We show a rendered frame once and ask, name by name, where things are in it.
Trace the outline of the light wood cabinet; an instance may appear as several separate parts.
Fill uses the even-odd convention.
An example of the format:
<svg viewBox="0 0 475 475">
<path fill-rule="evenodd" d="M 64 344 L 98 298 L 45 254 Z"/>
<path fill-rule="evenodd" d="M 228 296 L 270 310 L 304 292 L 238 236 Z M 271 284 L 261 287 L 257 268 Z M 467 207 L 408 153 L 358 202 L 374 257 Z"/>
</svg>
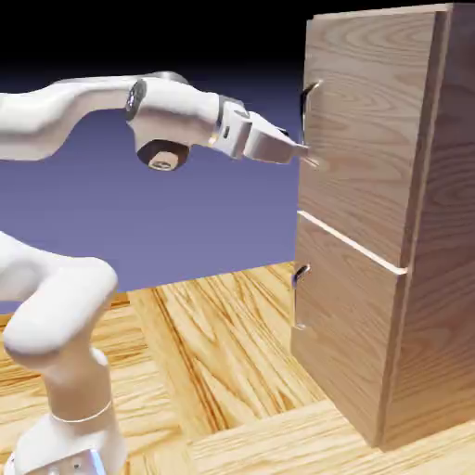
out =
<svg viewBox="0 0 475 475">
<path fill-rule="evenodd" d="M 384 450 L 475 418 L 475 4 L 445 5 L 412 180 L 411 238 L 379 438 L 371 444 Z"/>
</svg>

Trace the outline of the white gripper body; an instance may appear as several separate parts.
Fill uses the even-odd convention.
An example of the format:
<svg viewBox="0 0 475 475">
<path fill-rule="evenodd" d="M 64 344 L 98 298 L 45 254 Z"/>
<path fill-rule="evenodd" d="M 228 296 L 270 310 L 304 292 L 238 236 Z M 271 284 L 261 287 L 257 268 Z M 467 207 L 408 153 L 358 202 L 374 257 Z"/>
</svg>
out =
<svg viewBox="0 0 475 475">
<path fill-rule="evenodd" d="M 251 160 L 286 164 L 296 155 L 296 143 L 261 115 L 250 114 L 251 128 L 243 154 Z"/>
</svg>

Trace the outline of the tall light wood door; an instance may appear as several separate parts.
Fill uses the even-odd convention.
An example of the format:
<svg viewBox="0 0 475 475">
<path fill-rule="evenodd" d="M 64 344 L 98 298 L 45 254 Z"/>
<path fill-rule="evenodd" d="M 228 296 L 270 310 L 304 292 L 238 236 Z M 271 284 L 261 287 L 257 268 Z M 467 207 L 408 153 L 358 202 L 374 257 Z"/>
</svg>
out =
<svg viewBox="0 0 475 475">
<path fill-rule="evenodd" d="M 307 26 L 299 206 L 391 266 L 407 265 L 412 180 L 448 7 L 316 16 Z"/>
</svg>

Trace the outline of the short light wood door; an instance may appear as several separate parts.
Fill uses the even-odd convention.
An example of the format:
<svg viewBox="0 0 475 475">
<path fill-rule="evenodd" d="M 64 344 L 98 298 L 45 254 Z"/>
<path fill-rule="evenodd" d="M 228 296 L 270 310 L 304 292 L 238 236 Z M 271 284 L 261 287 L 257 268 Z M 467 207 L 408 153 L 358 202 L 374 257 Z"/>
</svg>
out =
<svg viewBox="0 0 475 475">
<path fill-rule="evenodd" d="M 295 270 L 299 321 L 291 351 L 327 397 L 370 443 L 379 438 L 392 318 L 406 271 L 373 259 L 299 212 Z"/>
</svg>

